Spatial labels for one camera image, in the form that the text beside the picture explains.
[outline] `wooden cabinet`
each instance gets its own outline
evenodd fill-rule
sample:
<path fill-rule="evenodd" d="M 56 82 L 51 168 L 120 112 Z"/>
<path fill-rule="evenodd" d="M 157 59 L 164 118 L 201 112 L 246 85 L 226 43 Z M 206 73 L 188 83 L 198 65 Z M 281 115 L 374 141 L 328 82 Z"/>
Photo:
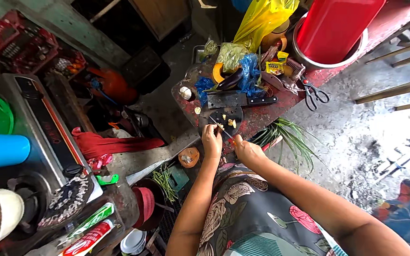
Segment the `wooden cabinet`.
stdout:
<path fill-rule="evenodd" d="M 186 0 L 129 0 L 151 32 L 161 41 L 189 15 Z"/>

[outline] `garlic bulb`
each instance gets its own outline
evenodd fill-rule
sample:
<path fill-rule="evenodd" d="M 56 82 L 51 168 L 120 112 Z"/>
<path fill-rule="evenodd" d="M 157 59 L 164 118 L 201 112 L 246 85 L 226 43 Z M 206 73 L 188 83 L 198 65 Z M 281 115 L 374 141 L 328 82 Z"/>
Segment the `garlic bulb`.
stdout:
<path fill-rule="evenodd" d="M 183 86 L 179 89 L 179 95 L 181 95 L 183 99 L 189 100 L 192 96 L 192 92 L 189 88 L 187 88 L 186 86 Z"/>

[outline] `stove knob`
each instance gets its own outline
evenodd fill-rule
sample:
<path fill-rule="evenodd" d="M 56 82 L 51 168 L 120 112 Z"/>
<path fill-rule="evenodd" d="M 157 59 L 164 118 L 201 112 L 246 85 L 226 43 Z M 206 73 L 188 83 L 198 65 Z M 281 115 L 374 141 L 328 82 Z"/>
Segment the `stove knob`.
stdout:
<path fill-rule="evenodd" d="M 72 164 L 63 169 L 63 175 L 66 178 L 73 178 L 78 173 L 82 173 L 82 171 L 83 171 L 83 166 L 78 165 L 78 164 Z"/>

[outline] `green onion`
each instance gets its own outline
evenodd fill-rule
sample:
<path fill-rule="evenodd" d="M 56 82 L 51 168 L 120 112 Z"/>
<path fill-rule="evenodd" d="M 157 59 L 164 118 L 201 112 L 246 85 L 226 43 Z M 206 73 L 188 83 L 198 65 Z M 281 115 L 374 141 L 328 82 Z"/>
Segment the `green onion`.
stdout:
<path fill-rule="evenodd" d="M 322 160 L 306 145 L 305 138 L 307 139 L 307 137 L 305 136 L 305 134 L 309 134 L 310 136 L 316 138 L 314 135 L 312 135 L 299 125 L 279 117 L 267 127 L 265 127 L 262 131 L 258 132 L 254 136 L 255 138 L 251 139 L 251 142 L 263 147 L 268 143 L 272 143 L 279 136 L 282 136 L 283 139 L 281 141 L 281 154 L 282 145 L 285 142 L 292 151 L 295 162 L 297 163 L 297 166 L 295 167 L 297 174 L 299 168 L 299 157 L 302 157 L 305 160 L 308 168 L 311 168 L 309 172 L 310 174 L 314 169 L 312 156 L 316 157 L 320 161 Z M 281 162 L 281 154 L 279 156 L 278 163 Z"/>

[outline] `green clip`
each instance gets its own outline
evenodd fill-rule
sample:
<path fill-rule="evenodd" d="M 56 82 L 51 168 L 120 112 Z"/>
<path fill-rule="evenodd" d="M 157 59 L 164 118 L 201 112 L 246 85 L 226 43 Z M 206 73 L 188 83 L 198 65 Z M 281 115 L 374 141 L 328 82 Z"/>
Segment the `green clip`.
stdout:
<path fill-rule="evenodd" d="M 98 183 L 101 186 L 115 184 L 119 180 L 119 176 L 117 174 L 109 175 L 109 176 L 96 175 L 96 178 L 98 179 Z"/>

